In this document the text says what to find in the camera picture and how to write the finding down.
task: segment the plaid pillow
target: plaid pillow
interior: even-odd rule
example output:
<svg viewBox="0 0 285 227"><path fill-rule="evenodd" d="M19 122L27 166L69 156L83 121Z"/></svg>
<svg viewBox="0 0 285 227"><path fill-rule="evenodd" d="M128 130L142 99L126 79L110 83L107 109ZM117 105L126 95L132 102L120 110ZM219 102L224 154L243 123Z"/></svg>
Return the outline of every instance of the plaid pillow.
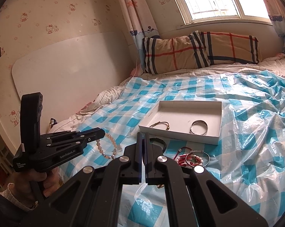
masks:
<svg viewBox="0 0 285 227"><path fill-rule="evenodd" d="M258 39L229 32L199 33L211 65L222 63L257 64L262 61Z"/></svg>
<svg viewBox="0 0 285 227"><path fill-rule="evenodd" d="M143 70L146 73L160 74L210 66L198 33L164 40L146 37L142 42L145 54Z"/></svg>

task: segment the metal bolt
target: metal bolt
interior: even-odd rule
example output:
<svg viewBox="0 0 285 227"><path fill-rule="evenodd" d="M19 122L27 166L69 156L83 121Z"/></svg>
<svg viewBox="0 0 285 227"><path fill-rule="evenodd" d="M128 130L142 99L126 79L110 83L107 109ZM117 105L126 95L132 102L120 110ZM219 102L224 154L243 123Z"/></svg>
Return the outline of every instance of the metal bolt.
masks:
<svg viewBox="0 0 285 227"><path fill-rule="evenodd" d="M91 172L93 172L93 167L92 166L85 166L83 168L83 172L84 173L91 173Z"/></svg>
<svg viewBox="0 0 285 227"><path fill-rule="evenodd" d="M158 156L157 157L157 160L159 161L159 162L166 162L167 160L168 160L168 158L166 157L166 156Z"/></svg>
<svg viewBox="0 0 285 227"><path fill-rule="evenodd" d="M119 160L121 162L127 162L127 161L129 161L129 157L124 155L124 156L119 157Z"/></svg>
<svg viewBox="0 0 285 227"><path fill-rule="evenodd" d="M204 168L203 168L203 166L195 166L194 167L194 171L196 173L203 173L204 172Z"/></svg>

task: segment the box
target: box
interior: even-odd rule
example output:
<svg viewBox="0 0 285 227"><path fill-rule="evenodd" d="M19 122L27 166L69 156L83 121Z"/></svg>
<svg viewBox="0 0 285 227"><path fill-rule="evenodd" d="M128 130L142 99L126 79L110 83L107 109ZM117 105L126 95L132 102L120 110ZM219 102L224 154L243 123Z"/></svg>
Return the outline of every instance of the box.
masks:
<svg viewBox="0 0 285 227"><path fill-rule="evenodd" d="M141 132L169 137L173 139L217 145L220 135L222 102L219 101L159 101L139 123ZM194 135L190 132L191 124L203 120L208 125L205 135ZM149 126L166 121L166 124ZM192 131L202 134L206 130L203 124L195 124Z"/></svg>

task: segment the blue and white checkered plastic sheet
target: blue and white checkered plastic sheet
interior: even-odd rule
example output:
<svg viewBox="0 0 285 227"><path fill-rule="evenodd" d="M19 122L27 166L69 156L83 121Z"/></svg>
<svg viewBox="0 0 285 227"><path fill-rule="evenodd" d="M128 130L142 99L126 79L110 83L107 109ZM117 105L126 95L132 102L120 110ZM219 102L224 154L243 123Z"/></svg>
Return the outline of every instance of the blue and white checkered plastic sheet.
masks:
<svg viewBox="0 0 285 227"><path fill-rule="evenodd" d="M207 170L273 226L285 211L285 79L268 71L174 75L150 81L132 78L119 99L74 129L104 129L120 144L117 156L121 156L127 145L135 143L140 120L160 100L222 101L217 146L163 138L165 155L173 158L183 146L204 150L211 156ZM110 140L102 139L101 146L112 154ZM86 165L100 167L108 162L91 142L60 172L67 180ZM164 188L146 183L124 186L121 202L120 226L169 225Z"/></svg>

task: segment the hand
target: hand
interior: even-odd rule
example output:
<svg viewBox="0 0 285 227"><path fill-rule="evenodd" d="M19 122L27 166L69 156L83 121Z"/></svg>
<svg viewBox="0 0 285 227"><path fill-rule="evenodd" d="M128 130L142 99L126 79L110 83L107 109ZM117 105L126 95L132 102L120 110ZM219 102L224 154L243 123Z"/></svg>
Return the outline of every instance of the hand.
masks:
<svg viewBox="0 0 285 227"><path fill-rule="evenodd" d="M48 174L38 173L34 169L26 172L14 173L14 184L10 185L9 189L12 195L21 202L24 206L31 208L35 203L35 197L31 191L29 181L44 181L44 191L45 197L49 197L53 192L55 192L59 187L59 174L58 167L54 168Z"/></svg>

